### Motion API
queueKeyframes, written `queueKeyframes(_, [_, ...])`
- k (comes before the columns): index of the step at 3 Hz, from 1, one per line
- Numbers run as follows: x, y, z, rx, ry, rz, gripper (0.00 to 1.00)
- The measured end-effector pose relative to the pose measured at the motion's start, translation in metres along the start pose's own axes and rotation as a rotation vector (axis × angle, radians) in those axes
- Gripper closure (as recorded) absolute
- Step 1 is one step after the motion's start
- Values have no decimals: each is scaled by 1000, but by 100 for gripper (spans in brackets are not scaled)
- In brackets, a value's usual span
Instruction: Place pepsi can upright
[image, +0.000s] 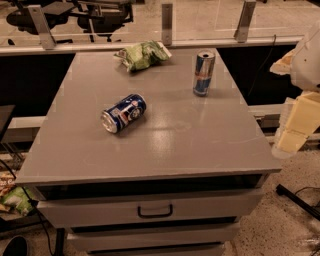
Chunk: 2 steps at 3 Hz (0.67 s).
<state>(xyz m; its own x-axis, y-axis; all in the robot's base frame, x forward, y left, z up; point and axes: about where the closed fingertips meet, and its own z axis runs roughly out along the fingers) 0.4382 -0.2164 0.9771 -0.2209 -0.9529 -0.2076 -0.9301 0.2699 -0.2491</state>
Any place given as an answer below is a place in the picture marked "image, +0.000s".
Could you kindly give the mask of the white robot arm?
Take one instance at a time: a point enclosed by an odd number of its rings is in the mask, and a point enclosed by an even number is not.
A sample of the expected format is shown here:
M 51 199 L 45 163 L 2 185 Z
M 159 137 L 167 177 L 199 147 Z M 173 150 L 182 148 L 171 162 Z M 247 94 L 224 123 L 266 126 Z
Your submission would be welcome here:
M 270 71 L 289 75 L 291 83 L 302 90 L 295 99 L 285 100 L 272 146 L 272 154 L 285 159 L 296 154 L 320 127 L 320 22 Z

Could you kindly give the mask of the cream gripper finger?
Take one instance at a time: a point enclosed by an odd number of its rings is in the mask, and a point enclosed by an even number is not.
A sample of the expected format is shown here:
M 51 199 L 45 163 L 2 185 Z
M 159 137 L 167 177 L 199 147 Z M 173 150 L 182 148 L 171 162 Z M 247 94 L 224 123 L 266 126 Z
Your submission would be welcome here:
M 320 94 L 303 92 L 283 104 L 272 154 L 279 159 L 295 155 L 320 127 Z
M 291 50 L 286 53 L 282 58 L 271 65 L 269 71 L 277 75 L 290 75 L 294 53 L 295 50 Z

